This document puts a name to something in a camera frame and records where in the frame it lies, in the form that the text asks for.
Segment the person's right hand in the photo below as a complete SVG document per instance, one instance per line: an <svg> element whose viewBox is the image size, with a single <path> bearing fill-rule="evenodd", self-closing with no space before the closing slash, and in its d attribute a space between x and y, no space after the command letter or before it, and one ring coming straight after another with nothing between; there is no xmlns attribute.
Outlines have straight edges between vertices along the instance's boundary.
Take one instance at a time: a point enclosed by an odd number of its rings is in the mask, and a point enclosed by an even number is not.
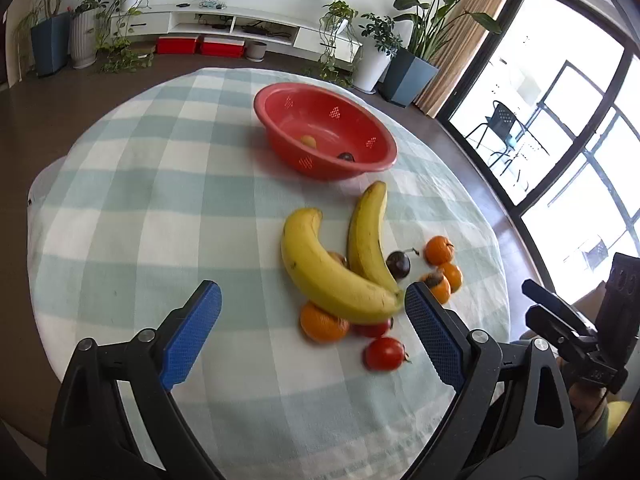
<svg viewBox="0 0 640 480"><path fill-rule="evenodd" d="M608 405L608 389L586 382L575 382L568 389L578 434L585 434L597 425Z"/></svg>

